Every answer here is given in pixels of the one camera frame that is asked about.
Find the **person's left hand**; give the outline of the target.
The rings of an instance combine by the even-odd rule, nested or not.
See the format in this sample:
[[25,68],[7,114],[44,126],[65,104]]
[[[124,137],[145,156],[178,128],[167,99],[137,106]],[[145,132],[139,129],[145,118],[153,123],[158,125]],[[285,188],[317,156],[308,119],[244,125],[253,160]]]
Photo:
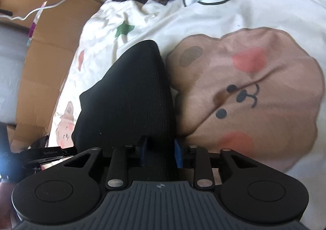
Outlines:
[[1,182],[0,223],[1,229],[12,229],[19,219],[12,205],[12,192],[16,183]]

